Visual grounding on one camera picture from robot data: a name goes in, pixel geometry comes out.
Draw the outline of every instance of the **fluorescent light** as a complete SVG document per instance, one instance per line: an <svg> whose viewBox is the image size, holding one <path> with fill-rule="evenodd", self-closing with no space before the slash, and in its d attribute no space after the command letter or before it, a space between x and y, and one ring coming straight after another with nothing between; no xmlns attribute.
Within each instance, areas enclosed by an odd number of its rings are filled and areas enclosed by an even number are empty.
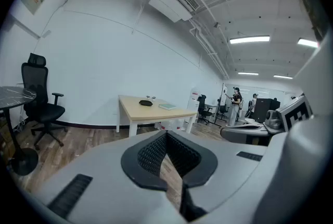
<svg viewBox="0 0 333 224"><path fill-rule="evenodd" d="M235 43L252 43L252 42L269 42L269 36L256 36L256 37L244 37L244 38L237 38L237 39L230 39L231 44Z"/></svg>
<svg viewBox="0 0 333 224"><path fill-rule="evenodd" d="M297 44L318 48L318 43L317 42L309 41L309 40L305 40L305 39L299 39Z"/></svg>
<svg viewBox="0 0 333 224"><path fill-rule="evenodd" d="M283 78L283 79L289 79L289 80L291 80L291 79L292 79L292 77L287 77L287 76L279 76L279 75L274 75L274 77L276 77L276 78Z"/></svg>
<svg viewBox="0 0 333 224"><path fill-rule="evenodd" d="M240 75L259 75L259 73L239 72Z"/></svg>

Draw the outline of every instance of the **chair headrest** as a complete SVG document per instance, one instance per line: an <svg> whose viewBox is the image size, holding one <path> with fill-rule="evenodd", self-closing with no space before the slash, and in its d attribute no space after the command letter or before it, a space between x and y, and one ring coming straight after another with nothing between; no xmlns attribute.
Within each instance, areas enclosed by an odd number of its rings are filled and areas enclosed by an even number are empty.
<svg viewBox="0 0 333 224"><path fill-rule="evenodd" d="M44 56L30 53L30 56L28 59L28 64L32 65L34 67L42 68L42 67L45 67L45 65L46 65L46 59Z"/></svg>

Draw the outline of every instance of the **green notebook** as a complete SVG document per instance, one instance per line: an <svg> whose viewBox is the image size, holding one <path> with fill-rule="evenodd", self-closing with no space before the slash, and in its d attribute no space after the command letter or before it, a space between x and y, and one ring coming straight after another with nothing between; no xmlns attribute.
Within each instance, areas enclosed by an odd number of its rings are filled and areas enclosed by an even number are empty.
<svg viewBox="0 0 333 224"><path fill-rule="evenodd" d="M176 108L176 106L171 105L171 104L159 104L158 107L161 107L166 110L172 110L172 109Z"/></svg>

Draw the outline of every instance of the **ceiling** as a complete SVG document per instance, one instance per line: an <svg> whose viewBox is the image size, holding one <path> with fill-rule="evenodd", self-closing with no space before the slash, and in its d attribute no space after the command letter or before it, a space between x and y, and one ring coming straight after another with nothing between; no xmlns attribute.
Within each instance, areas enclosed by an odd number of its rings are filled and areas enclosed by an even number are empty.
<svg viewBox="0 0 333 224"><path fill-rule="evenodd" d="M238 71L257 72L261 79L273 79L275 74L293 77L315 50L297 44L299 38L315 41L302 0L204 1L221 25L227 42L214 28L214 20L204 6L193 18L208 30L207 38L231 78L238 77ZM269 35L271 39L269 42L234 45L228 42L229 39L254 35Z"/></svg>

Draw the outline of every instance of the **office chair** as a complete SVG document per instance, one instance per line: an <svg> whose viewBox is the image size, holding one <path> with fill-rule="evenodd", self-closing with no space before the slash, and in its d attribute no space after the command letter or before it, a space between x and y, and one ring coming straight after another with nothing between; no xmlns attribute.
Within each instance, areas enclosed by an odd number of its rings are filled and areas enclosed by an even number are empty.
<svg viewBox="0 0 333 224"><path fill-rule="evenodd" d="M44 56L31 53L28 63L23 63L21 67L24 88L37 93L36 99L31 103L25 104L23 108L29 120L35 120L38 123L44 124L41 128L31 129L33 136L35 136L36 131L41 131L33 144L36 150L40 149L37 143L47 133L62 147L63 143L54 136L52 131L60 129L67 131L65 127L51 127L51 122L57 120L65 112L65 109L57 105L58 97L63 97L63 94L52 93L56 97L54 105L48 103L46 88L48 69L45 65L46 59Z"/></svg>
<svg viewBox="0 0 333 224"><path fill-rule="evenodd" d="M199 109L198 109L198 112L199 112L199 118L198 118L198 123L199 123L199 120L203 120L204 122L206 122L206 125L208 125L209 121L206 120L205 118L206 117L209 117L211 116L213 113L209 112L209 109L206 111L205 110L205 106L204 106L204 100L206 99L206 96L205 95L201 95L199 98L198 98L198 101L199 101Z"/></svg>
<svg viewBox="0 0 333 224"><path fill-rule="evenodd" d="M228 113L228 111L229 111L229 107L227 107L227 105L221 105L219 107L219 112L221 113L219 115L221 116L221 118L217 117L217 119L220 119L222 121L226 121L226 120L223 119L223 117L226 117L225 113Z"/></svg>

